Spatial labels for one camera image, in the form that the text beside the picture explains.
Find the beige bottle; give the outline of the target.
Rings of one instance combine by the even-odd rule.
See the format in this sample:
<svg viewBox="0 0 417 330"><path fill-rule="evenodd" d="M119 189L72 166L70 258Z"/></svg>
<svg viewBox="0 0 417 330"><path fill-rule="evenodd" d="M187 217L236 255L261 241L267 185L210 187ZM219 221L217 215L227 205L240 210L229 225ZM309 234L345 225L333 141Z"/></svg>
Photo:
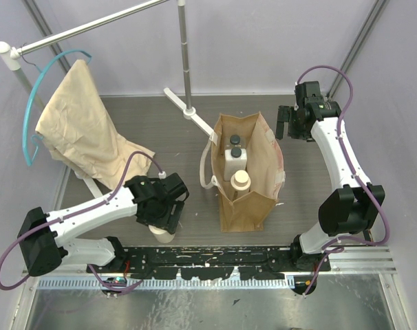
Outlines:
<svg viewBox="0 0 417 330"><path fill-rule="evenodd" d="M175 238L174 234L170 234L168 231L157 228L153 225L149 225L148 228L156 240L160 243L167 244L172 242L172 240Z"/></svg>
<svg viewBox="0 0 417 330"><path fill-rule="evenodd" d="M246 195L250 190L251 180L245 170L238 170L231 177L231 200L234 201Z"/></svg>

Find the brown canvas tote bag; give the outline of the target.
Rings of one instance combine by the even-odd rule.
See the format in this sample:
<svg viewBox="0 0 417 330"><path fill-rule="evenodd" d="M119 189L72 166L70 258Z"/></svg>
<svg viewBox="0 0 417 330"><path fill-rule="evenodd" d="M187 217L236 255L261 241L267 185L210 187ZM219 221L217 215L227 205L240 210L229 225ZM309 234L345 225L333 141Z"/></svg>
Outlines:
<svg viewBox="0 0 417 330"><path fill-rule="evenodd" d="M250 188L234 199L231 183L224 180L224 169L225 146L235 134L245 139ZM283 153L263 115L238 118L221 114L200 160L201 187L217 189L221 231L263 230L264 220L275 207L285 180Z"/></svg>

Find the white bottle with dark cap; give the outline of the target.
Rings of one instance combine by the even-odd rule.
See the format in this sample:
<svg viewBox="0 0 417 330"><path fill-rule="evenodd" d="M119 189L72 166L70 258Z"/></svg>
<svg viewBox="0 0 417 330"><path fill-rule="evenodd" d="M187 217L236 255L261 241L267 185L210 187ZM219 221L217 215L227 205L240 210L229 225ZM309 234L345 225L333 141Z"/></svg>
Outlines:
<svg viewBox="0 0 417 330"><path fill-rule="evenodd" d="M246 169L247 152L244 148L233 147L224 152L224 181L230 181L237 172Z"/></svg>

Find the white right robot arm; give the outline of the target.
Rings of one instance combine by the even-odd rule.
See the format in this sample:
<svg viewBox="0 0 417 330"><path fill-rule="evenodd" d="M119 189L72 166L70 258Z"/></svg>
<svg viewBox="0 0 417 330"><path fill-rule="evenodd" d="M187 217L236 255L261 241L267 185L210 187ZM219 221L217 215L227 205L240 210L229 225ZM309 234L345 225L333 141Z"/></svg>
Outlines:
<svg viewBox="0 0 417 330"><path fill-rule="evenodd" d="M307 270L332 239L355 239L374 225L377 206L385 198L381 185L374 185L361 169L339 119L341 108L327 101L319 82L302 82L295 87L296 103L280 106L275 137L314 141L330 175L332 193L318 210L317 223L295 237L290 245L290 262L296 270Z"/></svg>

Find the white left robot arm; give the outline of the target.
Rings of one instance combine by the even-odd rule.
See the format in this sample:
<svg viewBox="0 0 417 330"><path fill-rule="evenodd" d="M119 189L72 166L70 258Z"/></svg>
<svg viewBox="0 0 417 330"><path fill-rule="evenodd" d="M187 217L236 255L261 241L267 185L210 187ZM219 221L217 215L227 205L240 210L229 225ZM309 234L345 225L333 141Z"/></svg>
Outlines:
<svg viewBox="0 0 417 330"><path fill-rule="evenodd" d="M120 241L114 236L83 239L82 234L125 217L174 234L188 197L177 173L165 178L139 175L107 195L71 208L51 212L34 208L19 230L19 235L26 236L19 246L28 274L37 277L61 265L78 264L119 272L126 264Z"/></svg>

